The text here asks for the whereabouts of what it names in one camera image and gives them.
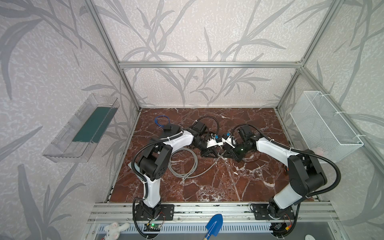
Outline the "small black network switch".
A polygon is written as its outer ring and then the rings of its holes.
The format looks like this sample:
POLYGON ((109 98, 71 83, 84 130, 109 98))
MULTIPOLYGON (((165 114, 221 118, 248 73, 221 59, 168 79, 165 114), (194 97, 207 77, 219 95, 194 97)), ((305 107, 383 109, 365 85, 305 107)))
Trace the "small black network switch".
POLYGON ((232 147, 229 147, 228 149, 224 149, 224 152, 222 153, 222 157, 227 159, 233 159, 233 160, 238 159, 235 153, 235 148, 232 148, 232 147))

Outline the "black power adapter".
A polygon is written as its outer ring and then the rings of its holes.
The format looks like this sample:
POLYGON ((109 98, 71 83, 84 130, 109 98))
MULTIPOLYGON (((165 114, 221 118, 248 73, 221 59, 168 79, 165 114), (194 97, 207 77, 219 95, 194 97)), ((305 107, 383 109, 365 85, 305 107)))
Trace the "black power adapter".
POLYGON ((244 158, 243 158, 243 162, 244 163, 253 163, 253 162, 256 162, 260 159, 261 157, 261 153, 260 152, 251 152, 250 155, 246 155, 244 158))

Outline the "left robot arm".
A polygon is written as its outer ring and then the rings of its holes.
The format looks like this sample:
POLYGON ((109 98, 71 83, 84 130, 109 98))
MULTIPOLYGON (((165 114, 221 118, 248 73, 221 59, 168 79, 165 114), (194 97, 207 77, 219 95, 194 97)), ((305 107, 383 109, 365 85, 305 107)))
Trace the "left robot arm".
POLYGON ((187 129, 167 124, 158 138, 151 138, 149 143, 136 153, 131 161, 131 169, 144 184, 144 196, 137 199, 138 203, 134 204, 133 214, 136 220, 152 220, 160 215, 161 178, 168 169, 173 153, 192 146, 200 150, 202 157, 218 157, 214 147, 208 144, 208 136, 216 139, 216 136, 200 121, 187 129))

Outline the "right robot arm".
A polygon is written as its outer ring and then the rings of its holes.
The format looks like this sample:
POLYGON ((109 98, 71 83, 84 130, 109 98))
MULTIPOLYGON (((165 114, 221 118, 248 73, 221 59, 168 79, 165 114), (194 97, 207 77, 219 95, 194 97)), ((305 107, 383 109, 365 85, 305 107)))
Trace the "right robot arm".
POLYGON ((339 185, 341 171, 331 160, 311 150, 302 151, 281 144, 252 125, 240 124, 235 128, 242 142, 236 142, 233 132, 223 135, 224 158, 240 162, 248 152, 258 151, 281 162, 287 168, 288 185, 269 199, 267 213, 272 219, 280 219, 293 205, 297 206, 312 196, 327 193, 339 185), (331 165, 336 172, 336 179, 329 187, 325 186, 328 180, 320 161, 331 165))

